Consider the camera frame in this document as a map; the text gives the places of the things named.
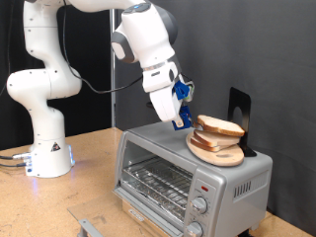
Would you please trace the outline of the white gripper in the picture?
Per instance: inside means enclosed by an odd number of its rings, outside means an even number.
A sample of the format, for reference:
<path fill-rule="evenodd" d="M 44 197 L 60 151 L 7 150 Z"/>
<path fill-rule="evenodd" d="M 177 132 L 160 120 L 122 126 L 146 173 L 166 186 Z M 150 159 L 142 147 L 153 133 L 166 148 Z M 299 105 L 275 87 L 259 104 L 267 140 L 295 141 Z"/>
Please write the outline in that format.
<path fill-rule="evenodd" d="M 160 67 L 143 71 L 142 86 L 161 121 L 174 121 L 175 128 L 183 128 L 179 117 L 182 101 L 173 91 L 175 84 L 184 82 L 180 69 L 174 61 L 165 61 Z"/>

